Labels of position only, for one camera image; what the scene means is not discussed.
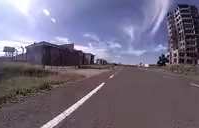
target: distant building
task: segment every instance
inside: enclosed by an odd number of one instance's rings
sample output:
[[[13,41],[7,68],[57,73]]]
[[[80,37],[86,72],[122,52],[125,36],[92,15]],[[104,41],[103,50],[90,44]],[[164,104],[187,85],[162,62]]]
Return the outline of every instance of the distant building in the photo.
[[[78,66],[94,62],[93,54],[75,50],[74,44],[56,45],[43,41],[29,45],[26,49],[26,60],[33,64]]]
[[[103,59],[97,59],[96,63],[99,64],[99,65],[107,65],[108,64],[108,62],[106,60],[103,60]]]
[[[167,15],[170,64],[199,65],[199,8],[180,4]]]

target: low building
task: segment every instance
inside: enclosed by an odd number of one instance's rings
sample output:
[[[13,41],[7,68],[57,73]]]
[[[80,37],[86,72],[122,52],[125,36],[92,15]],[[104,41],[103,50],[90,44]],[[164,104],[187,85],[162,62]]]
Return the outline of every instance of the low building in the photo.
[[[50,66],[78,66],[88,64],[84,52],[75,50],[74,44],[56,45],[48,42],[34,43],[26,47],[27,62]]]
[[[108,62],[106,60],[103,60],[103,59],[97,59],[97,64],[98,65],[107,65]]]

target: wall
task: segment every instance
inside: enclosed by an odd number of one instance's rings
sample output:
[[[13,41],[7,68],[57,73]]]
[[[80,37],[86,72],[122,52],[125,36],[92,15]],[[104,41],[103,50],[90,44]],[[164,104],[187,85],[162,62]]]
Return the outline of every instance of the wall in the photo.
[[[32,64],[42,64],[42,47],[27,48],[27,62]]]

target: unfinished building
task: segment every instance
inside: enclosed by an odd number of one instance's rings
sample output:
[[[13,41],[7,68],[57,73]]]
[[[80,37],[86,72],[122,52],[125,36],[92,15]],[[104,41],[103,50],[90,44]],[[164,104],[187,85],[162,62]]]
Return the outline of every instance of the unfinished building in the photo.
[[[167,15],[170,64],[199,65],[199,8],[181,4]]]

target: road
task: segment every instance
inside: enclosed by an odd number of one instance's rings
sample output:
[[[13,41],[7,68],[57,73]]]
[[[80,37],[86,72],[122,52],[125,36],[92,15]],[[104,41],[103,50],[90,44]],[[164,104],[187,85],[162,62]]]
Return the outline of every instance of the road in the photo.
[[[199,80],[119,68],[0,109],[0,128],[199,128]]]

